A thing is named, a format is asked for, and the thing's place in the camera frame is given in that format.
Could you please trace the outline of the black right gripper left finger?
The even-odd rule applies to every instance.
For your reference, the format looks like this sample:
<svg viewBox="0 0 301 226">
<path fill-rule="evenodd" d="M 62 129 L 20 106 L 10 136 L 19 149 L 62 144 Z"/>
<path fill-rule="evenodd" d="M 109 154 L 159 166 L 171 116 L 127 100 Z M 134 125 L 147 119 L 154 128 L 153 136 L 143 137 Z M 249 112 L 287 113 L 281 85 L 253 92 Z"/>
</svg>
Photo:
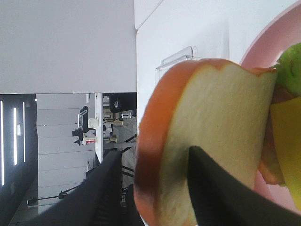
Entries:
<svg viewBox="0 0 301 226">
<path fill-rule="evenodd" d="M 26 226 L 118 226 L 122 192 L 122 154 L 110 151 L 71 194 Z"/>
</svg>

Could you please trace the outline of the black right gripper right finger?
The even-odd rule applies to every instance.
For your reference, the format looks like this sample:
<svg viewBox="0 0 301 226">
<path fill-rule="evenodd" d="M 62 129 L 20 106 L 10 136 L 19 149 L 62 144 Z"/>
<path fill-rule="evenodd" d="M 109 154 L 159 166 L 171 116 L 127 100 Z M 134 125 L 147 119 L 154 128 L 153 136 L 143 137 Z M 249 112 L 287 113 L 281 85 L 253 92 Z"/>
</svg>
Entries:
<svg viewBox="0 0 301 226">
<path fill-rule="evenodd" d="M 299 226 L 300 215 L 252 191 L 191 146 L 188 188 L 199 226 Z"/>
</svg>

